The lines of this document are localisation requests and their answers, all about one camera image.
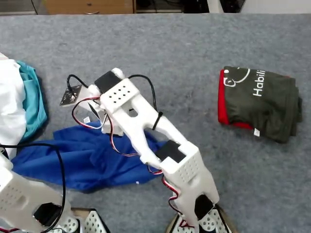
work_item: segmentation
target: black wire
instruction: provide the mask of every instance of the black wire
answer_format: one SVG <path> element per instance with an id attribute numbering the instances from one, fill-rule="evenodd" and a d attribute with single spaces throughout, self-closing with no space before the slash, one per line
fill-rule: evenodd
<path id="1" fill-rule="evenodd" d="M 35 14 L 38 15 L 38 11 L 37 11 L 37 9 L 35 8 L 34 0 L 31 0 L 31 4 L 33 5 L 33 8 L 34 8 L 34 10 L 35 10 Z"/>
<path id="2" fill-rule="evenodd" d="M 215 204 L 215 207 L 216 207 L 216 209 L 217 209 L 217 211 L 218 211 L 218 213 L 219 213 L 220 219 L 221 219 L 222 222 L 224 223 L 225 231 L 226 231 L 227 233 L 229 233 L 229 229 L 228 229 L 228 227 L 227 227 L 227 224 L 225 223 L 225 220 L 224 220 L 224 218 L 223 218 L 223 215 L 222 215 L 222 213 L 220 212 L 220 207 L 219 207 L 219 205 L 218 205 L 218 204 Z"/>
<path id="3" fill-rule="evenodd" d="M 52 230 L 56 224 L 58 223 L 59 219 L 61 218 L 62 214 L 63 214 L 63 211 L 64 211 L 64 208 L 65 208 L 65 202 L 66 202 L 66 181 L 65 181 L 65 166 L 64 166 L 64 163 L 63 163 L 63 159 L 62 159 L 62 156 L 60 155 L 60 152 L 59 152 L 59 149 L 57 146 L 55 145 L 52 145 L 52 144 L 48 144 L 48 143 L 30 143 L 30 144 L 19 144 L 17 146 L 11 146 L 11 145 L 1 145 L 0 144 L 0 147 L 2 148 L 24 148 L 24 147 L 33 147 L 33 146 L 44 146 L 44 147 L 50 147 L 52 148 L 53 150 L 55 150 L 56 154 L 57 154 L 57 157 L 58 157 L 58 160 L 59 160 L 59 164 L 60 164 L 60 170 L 61 170 L 61 173 L 62 173 L 62 183 L 63 183 L 63 200 L 62 200 L 62 206 L 61 206 L 61 209 L 60 209 L 60 212 L 59 212 L 59 215 L 58 217 L 56 218 L 56 220 L 54 221 L 54 223 L 48 227 L 46 230 L 42 231 L 41 233 L 47 233 L 49 232 L 50 230 Z"/>
<path id="4" fill-rule="evenodd" d="M 153 106 L 154 106 L 154 109 L 157 111 L 157 107 L 156 107 L 156 92 L 155 92 L 155 87 L 152 84 L 151 80 L 147 76 L 142 75 L 142 74 L 133 74 L 130 77 L 128 77 L 128 79 L 131 79 L 131 78 L 134 78 L 134 77 L 141 77 L 141 78 L 144 78 L 144 79 L 146 79 L 148 81 L 148 83 L 149 83 L 149 85 L 151 87 Z"/>
<path id="5" fill-rule="evenodd" d="M 75 93 L 74 93 L 72 87 L 70 86 L 70 78 L 71 78 L 71 77 L 73 77 L 73 78 L 75 78 L 76 80 L 78 80 L 79 83 L 81 83 L 85 88 L 88 88 L 88 85 L 86 85 L 86 84 L 85 84 L 80 78 L 78 78 L 76 75 L 74 75 L 74 74 L 68 75 L 68 77 L 67 77 L 67 88 L 68 88 L 68 90 L 72 93 L 73 96 L 75 96 Z"/>
<path id="6" fill-rule="evenodd" d="M 9 159 L 9 154 L 8 152 L 6 151 L 6 149 L 4 147 L 2 147 L 4 149 L 4 151 L 2 151 L 2 154 L 7 158 Z"/>

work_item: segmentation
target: drawer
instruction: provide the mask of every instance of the drawer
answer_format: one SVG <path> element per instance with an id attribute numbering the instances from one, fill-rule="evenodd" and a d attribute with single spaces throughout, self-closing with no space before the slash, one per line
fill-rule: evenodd
<path id="1" fill-rule="evenodd" d="M 51 15 L 133 13 L 133 0 L 45 0 L 45 5 Z"/>

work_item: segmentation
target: red wire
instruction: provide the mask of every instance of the red wire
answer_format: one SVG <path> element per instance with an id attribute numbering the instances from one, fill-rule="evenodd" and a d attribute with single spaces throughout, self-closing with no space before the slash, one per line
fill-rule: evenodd
<path id="1" fill-rule="evenodd" d="M 160 175 L 160 174 L 162 174 L 162 173 L 163 173 L 163 171 L 162 171 L 162 170 L 158 170 L 158 171 L 151 171 L 150 166 L 149 166 L 148 164 L 147 164 L 147 168 L 148 168 L 148 171 L 149 171 L 150 173 L 154 174 L 154 175 Z"/>
<path id="2" fill-rule="evenodd" d="M 180 222 L 180 224 L 179 224 L 179 227 L 181 227 L 181 228 L 185 228 L 185 227 L 193 227 L 193 226 L 190 226 L 188 223 L 186 223 L 186 221 L 185 221 L 185 220 L 182 220 L 182 221 Z"/>
<path id="3" fill-rule="evenodd" d="M 109 139 L 110 139 L 110 144 L 112 146 L 112 149 L 114 151 L 116 151 L 117 153 L 121 154 L 121 155 L 124 155 L 126 157 L 132 157 L 132 156 L 135 156 L 135 155 L 138 155 L 138 153 L 131 153 L 131 154 L 125 154 L 125 153 L 121 153 L 115 146 L 114 142 L 113 142 L 113 122 L 111 120 L 111 118 L 109 117 L 109 115 L 107 115 L 108 117 L 108 120 L 109 120 L 109 123 L 110 123 L 110 135 L 109 135 Z"/>
<path id="4" fill-rule="evenodd" d="M 178 196 L 179 196 L 177 190 L 176 190 L 173 186 L 171 186 L 171 185 L 165 180 L 164 175 L 162 176 L 162 179 L 161 179 L 161 180 L 162 180 L 162 183 L 163 183 L 167 188 L 169 188 L 171 191 L 173 191 L 173 192 L 175 193 L 175 196 L 172 196 L 172 197 L 169 198 L 169 205 L 170 205 L 170 207 L 171 207 L 173 210 L 175 210 L 176 212 L 178 212 L 180 215 L 183 215 L 183 213 L 182 213 L 180 210 L 178 210 L 175 206 L 173 206 L 173 205 L 171 204 L 171 201 L 172 201 L 172 200 L 176 200 L 176 199 L 178 198 Z"/>
<path id="5" fill-rule="evenodd" d="M 0 232 L 4 232 L 4 233 L 10 233 L 10 232 L 16 232 L 16 231 L 19 231 L 18 228 L 12 228 L 12 229 L 4 229 L 4 228 L 0 228 Z"/>

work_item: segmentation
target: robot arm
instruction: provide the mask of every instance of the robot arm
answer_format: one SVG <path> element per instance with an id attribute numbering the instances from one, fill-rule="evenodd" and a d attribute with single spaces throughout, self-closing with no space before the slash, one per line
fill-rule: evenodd
<path id="1" fill-rule="evenodd" d="M 205 167 L 199 149 L 165 116 L 158 118 L 158 112 L 119 69 L 106 73 L 95 84 L 102 93 L 101 108 L 130 138 L 141 161 L 163 171 L 169 184 L 178 192 L 174 202 L 181 217 L 198 231 L 198 221 L 219 201 L 213 177 Z M 138 115 L 129 116 L 128 106 Z M 152 128 L 157 120 L 155 130 L 166 135 L 169 141 L 154 154 L 147 144 L 144 129 Z"/>
<path id="2" fill-rule="evenodd" d="M 25 232 L 44 232 L 57 221 L 63 197 L 44 183 L 23 178 L 12 168 L 12 163 L 0 152 L 0 218 Z M 78 227 L 67 201 L 57 227 L 68 233 Z"/>

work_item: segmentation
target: gray carpet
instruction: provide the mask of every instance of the gray carpet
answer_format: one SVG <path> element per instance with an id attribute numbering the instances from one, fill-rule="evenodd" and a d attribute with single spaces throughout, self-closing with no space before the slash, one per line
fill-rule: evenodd
<path id="1" fill-rule="evenodd" d="M 111 68 L 148 75 L 158 108 L 203 155 L 220 204 L 241 233 L 311 229 L 311 15 L 133 15 L 0 18 L 0 51 L 36 67 L 50 122 L 42 138 L 75 125 L 58 106 L 66 77 L 87 83 Z M 297 78 L 304 121 L 281 145 L 217 122 L 219 70 L 261 68 Z M 151 92 L 135 80 L 146 99 Z M 73 206 L 95 207 L 114 233 L 164 232 L 173 217 L 160 182 L 69 191 Z"/>

